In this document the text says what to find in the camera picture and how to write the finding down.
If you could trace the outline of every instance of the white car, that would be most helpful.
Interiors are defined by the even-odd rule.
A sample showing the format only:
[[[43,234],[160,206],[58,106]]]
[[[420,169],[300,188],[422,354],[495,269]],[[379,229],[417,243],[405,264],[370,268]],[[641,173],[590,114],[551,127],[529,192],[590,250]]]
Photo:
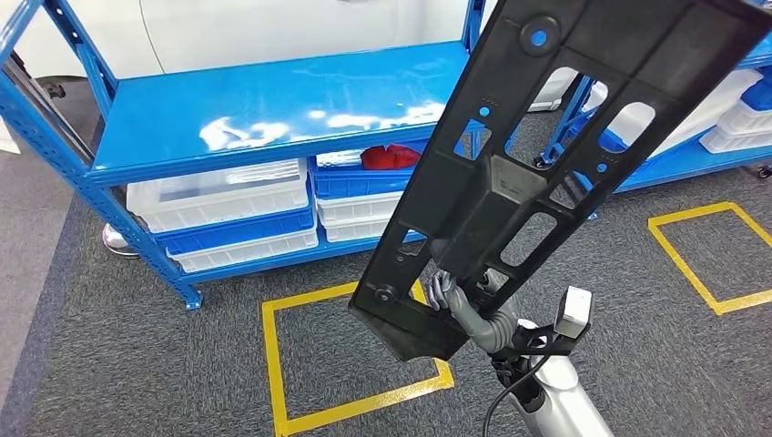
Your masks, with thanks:
[[[118,78],[459,40],[467,0],[69,0]],[[7,21],[18,0],[0,0]],[[487,2],[484,19],[495,1]],[[85,76],[46,11],[16,45],[33,77]],[[555,109],[556,72],[532,110]],[[18,148],[0,129],[0,149]]]

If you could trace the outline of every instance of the red object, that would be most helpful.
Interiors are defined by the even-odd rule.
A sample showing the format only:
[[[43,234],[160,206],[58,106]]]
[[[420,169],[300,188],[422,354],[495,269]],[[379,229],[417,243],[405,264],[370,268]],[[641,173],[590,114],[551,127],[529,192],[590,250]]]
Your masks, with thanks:
[[[409,147],[389,144],[370,147],[360,155],[365,170],[397,170],[415,165],[421,154]]]

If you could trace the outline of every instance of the gray carpet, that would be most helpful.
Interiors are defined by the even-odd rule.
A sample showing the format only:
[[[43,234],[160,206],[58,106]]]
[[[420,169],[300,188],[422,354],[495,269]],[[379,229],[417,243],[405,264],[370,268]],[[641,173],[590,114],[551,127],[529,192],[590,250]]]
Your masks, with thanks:
[[[529,116],[520,145],[539,147],[556,117]],[[736,169],[614,196],[516,295],[524,317],[546,323],[566,286],[596,292],[594,326],[572,357],[617,436],[772,435],[772,303],[718,317],[646,228],[653,216],[731,200],[772,229],[770,195],[768,182]],[[68,269],[53,270],[51,303],[36,315],[56,322],[50,340],[36,343],[47,344],[45,367],[17,373],[14,407],[0,412],[4,437],[273,435],[260,303],[356,280],[370,255],[205,284],[204,308],[185,312],[142,262],[110,256],[95,237],[100,227],[75,201],[55,255]],[[770,247],[736,218],[695,218],[664,233],[716,296],[772,288]],[[277,313],[290,418],[435,374],[427,360],[396,362],[345,304]],[[469,345],[450,364],[450,390],[300,435],[479,435],[499,384]],[[492,431],[526,435],[508,405]]]
[[[64,84],[67,98],[57,99],[86,140],[94,133],[97,105],[88,84]],[[72,200],[72,189],[12,131],[21,155],[0,152],[0,406],[10,388],[16,363],[44,287],[59,232]]]

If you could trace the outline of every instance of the black bracket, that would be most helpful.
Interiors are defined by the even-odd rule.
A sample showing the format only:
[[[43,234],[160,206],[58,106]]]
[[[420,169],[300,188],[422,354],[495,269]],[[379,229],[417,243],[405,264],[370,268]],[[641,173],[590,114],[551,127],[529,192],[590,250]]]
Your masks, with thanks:
[[[603,200],[643,162],[772,27],[772,17],[739,0],[500,0],[349,308],[402,360],[448,360],[466,341],[445,311],[409,295],[433,259],[459,278],[483,316],[502,306]],[[508,156],[504,144],[550,74],[568,66],[601,80],[608,96],[549,168]],[[598,137],[626,105],[655,117],[623,153]],[[491,136],[475,160],[453,153],[471,120]],[[550,199],[570,172],[593,188],[573,208]],[[555,228],[521,264],[501,252],[536,213]],[[427,243],[401,250],[408,230]],[[488,269],[509,279],[495,293],[464,283]],[[383,299],[388,291],[388,299]]]

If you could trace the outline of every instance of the white plastic bin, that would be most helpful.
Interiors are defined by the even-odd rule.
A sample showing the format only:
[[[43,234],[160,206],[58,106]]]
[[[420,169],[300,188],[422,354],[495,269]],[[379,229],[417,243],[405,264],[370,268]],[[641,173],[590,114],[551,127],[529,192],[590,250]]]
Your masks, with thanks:
[[[557,109],[563,101],[565,90],[574,82],[577,74],[576,70],[567,66],[553,71],[547,78],[547,82],[542,86],[542,89],[539,90],[539,94],[536,95],[533,103],[531,103],[528,112],[554,111]]]
[[[756,111],[740,100],[716,124],[731,135],[770,132],[772,131],[772,109]]]
[[[185,272],[191,273],[311,249],[317,246],[319,246],[319,238],[317,237],[316,226],[314,226],[312,229],[266,237],[264,239],[253,239],[213,249],[180,253],[178,255],[170,255],[167,252],[167,255],[174,261],[179,262]]]
[[[386,230],[390,218],[340,220],[334,225],[324,225],[327,241],[349,241],[352,239],[370,239],[380,237]]]
[[[319,218],[326,228],[342,221],[386,219],[400,202],[402,191],[353,198],[318,198]]]
[[[129,184],[127,208],[151,232],[202,226],[305,208],[304,159],[208,171]]]
[[[746,148],[772,146],[772,132],[750,135],[732,135],[721,127],[714,127],[700,138],[700,144],[710,153],[732,152]]]
[[[651,154],[656,156],[669,148],[676,146],[694,135],[709,129],[719,118],[740,100],[740,97],[759,79],[761,74],[756,70],[737,70],[729,75],[711,92],[702,103],[689,114],[675,130]],[[602,83],[593,85],[587,103],[582,107],[588,111],[597,107],[608,95],[606,86]],[[650,114],[644,106],[625,107],[608,128],[620,137],[628,146],[629,138],[637,138],[648,126]]]

